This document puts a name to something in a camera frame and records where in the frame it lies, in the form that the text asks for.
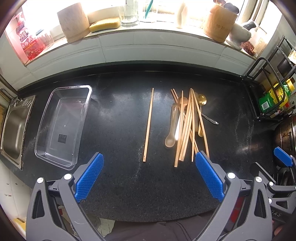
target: brown pants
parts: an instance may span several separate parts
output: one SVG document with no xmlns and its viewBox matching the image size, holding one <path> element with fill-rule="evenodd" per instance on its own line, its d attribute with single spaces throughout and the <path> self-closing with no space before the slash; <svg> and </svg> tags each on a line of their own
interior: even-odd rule
<svg viewBox="0 0 296 241">
<path fill-rule="evenodd" d="M 174 221 L 131 223 L 115 221 L 107 241 L 191 241 L 206 225 L 212 212 Z"/>
</svg>

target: chopstick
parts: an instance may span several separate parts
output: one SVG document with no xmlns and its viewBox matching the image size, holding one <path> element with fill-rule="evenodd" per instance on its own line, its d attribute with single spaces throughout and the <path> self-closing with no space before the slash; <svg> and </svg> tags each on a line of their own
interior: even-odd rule
<svg viewBox="0 0 296 241">
<path fill-rule="evenodd" d="M 178 143 L 177 143 L 177 150 L 176 150 L 176 156 L 175 156 L 175 164 L 174 167 L 178 167 L 178 160 L 179 160 L 179 154 L 181 149 L 181 136 L 182 136 L 182 129 L 183 129 L 183 118 L 184 118 L 184 106 L 183 106 L 183 91 L 181 94 L 181 110 L 180 110 L 180 125 L 179 125 L 179 137 L 178 137 Z"/>
<path fill-rule="evenodd" d="M 146 131 L 146 140 L 145 140 L 145 147 L 144 147 L 143 162 L 146 162 L 146 156 L 147 156 L 149 130 L 150 130 L 151 113 L 152 113 L 153 94 L 154 94 L 154 88 L 152 88 L 152 93 L 151 93 L 151 100 L 150 100 L 150 107 L 149 107 L 149 115 L 148 115 L 148 124 L 147 124 L 147 131 Z"/>
<path fill-rule="evenodd" d="M 191 95 L 191 110 L 192 110 L 192 137 L 191 140 L 194 140 L 195 142 L 195 117 L 194 117 L 194 99 L 192 94 L 192 89 L 190 89 L 190 95 Z M 194 158 L 194 142 L 192 142 L 192 150 L 191 150 L 191 162 L 193 162 Z"/>
<path fill-rule="evenodd" d="M 203 138 L 204 138 L 204 141 L 205 141 L 205 151 L 207 153 L 207 157 L 210 158 L 210 155 L 209 155 L 209 148 L 207 146 L 207 137 L 205 135 L 205 127 L 203 125 L 203 121 L 202 121 L 202 115 L 201 115 L 201 112 L 200 112 L 200 107 L 198 105 L 198 102 L 197 102 L 197 99 L 196 99 L 196 96 L 195 96 L 195 93 L 193 91 L 193 89 L 191 89 L 191 92 L 193 94 L 193 98 L 194 98 L 194 101 L 195 101 L 195 104 L 196 104 L 196 107 L 197 107 L 197 111 L 198 111 L 198 116 L 200 118 L 200 124 L 202 126 L 202 133 L 203 133 Z"/>
<path fill-rule="evenodd" d="M 187 111 L 186 111 L 186 117 L 185 117 L 185 125 L 182 131 L 182 145 L 181 145 L 181 151 L 180 151 L 180 156 L 179 156 L 179 160 L 184 161 L 184 156 L 185 156 L 185 152 L 186 152 L 186 143 L 188 143 L 188 138 L 189 138 L 189 126 L 191 125 L 191 121 L 192 121 L 192 116 L 191 116 L 191 95 L 189 93 L 189 97 L 188 97 L 188 105 L 187 105 Z"/>
<path fill-rule="evenodd" d="M 170 91 L 171 91 L 171 93 L 173 95 L 173 98 L 174 98 L 175 102 L 178 103 L 178 95 L 177 95 L 175 89 L 171 89 Z M 195 139 L 192 139 L 192 130 L 191 129 L 190 129 L 189 136 L 191 138 L 191 142 L 194 142 L 194 151 L 195 151 L 195 153 L 197 153 L 198 152 L 198 148 L 197 148 L 197 144 L 196 144 Z"/>
</svg>

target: barcode label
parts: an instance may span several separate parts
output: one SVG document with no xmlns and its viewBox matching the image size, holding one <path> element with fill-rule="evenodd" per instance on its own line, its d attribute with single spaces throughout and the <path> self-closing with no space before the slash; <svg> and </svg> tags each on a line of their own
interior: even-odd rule
<svg viewBox="0 0 296 241">
<path fill-rule="evenodd" d="M 268 104 L 268 102 L 266 101 L 266 102 L 264 102 L 262 105 L 262 109 L 263 110 L 266 110 L 266 109 L 268 109 L 269 108 L 269 104 Z"/>
</svg>

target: silver screw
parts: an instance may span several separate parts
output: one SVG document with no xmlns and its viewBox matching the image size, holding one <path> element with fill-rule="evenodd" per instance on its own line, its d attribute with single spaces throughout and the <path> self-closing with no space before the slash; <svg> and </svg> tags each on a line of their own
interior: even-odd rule
<svg viewBox="0 0 296 241">
<path fill-rule="evenodd" d="M 64 179 L 65 179 L 65 180 L 70 180 L 71 177 L 72 177 L 72 174 L 68 173 L 68 174 L 66 174 L 66 175 L 64 176 Z"/>
<path fill-rule="evenodd" d="M 262 182 L 262 178 L 261 177 L 256 177 L 255 180 L 256 180 L 256 182 L 259 182 L 259 183 Z"/>
<path fill-rule="evenodd" d="M 235 174 L 230 172 L 227 174 L 227 177 L 230 178 L 230 179 L 234 179 L 235 178 Z"/>
<path fill-rule="evenodd" d="M 37 182 L 38 183 L 43 183 L 43 181 L 44 181 L 44 179 L 42 177 L 40 177 L 40 178 L 37 179 Z"/>
</svg>

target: red dish soap bottle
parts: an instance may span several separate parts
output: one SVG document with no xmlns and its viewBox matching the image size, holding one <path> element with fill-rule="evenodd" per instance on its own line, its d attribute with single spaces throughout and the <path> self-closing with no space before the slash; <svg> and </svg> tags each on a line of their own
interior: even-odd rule
<svg viewBox="0 0 296 241">
<path fill-rule="evenodd" d="M 14 19 L 17 19 L 16 34 L 19 37 L 20 45 L 29 60 L 34 59 L 44 49 L 44 43 L 36 37 L 35 34 L 29 32 L 25 26 L 25 19 L 21 16 L 22 12 L 18 13 Z"/>
</svg>

